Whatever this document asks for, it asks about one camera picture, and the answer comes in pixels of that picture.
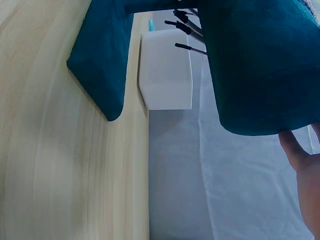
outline wood grain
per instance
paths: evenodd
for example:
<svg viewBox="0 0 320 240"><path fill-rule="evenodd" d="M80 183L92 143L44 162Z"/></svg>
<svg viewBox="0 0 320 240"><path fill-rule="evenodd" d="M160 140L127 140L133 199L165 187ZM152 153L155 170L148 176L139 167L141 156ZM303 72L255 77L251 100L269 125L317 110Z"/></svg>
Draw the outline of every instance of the wood grain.
<svg viewBox="0 0 320 240"><path fill-rule="evenodd" d="M0 240L146 240L148 112L136 14L124 109L107 122L66 60L90 0L0 0Z"/></svg>

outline white backdrop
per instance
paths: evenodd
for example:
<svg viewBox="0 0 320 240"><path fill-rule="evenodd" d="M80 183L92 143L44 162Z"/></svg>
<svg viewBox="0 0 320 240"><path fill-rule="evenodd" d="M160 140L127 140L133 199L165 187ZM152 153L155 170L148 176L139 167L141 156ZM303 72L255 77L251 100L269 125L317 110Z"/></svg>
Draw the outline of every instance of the white backdrop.
<svg viewBox="0 0 320 240"><path fill-rule="evenodd" d="M164 20L175 21L172 11L154 14L156 30L169 28ZM278 137L224 130L208 60L191 53L191 63L192 110L150 112L151 240L313 239ZM320 152L310 128L295 134L306 151Z"/></svg>

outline white box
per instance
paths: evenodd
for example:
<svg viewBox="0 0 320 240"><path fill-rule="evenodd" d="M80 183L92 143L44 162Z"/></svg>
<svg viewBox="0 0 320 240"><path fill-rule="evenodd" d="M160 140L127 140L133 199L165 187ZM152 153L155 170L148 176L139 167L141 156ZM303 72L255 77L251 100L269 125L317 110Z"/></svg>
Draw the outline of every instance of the white box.
<svg viewBox="0 0 320 240"><path fill-rule="evenodd" d="M175 47L189 45L179 29L150 31L141 43L139 87L149 110L192 108L190 51Z"/></svg>

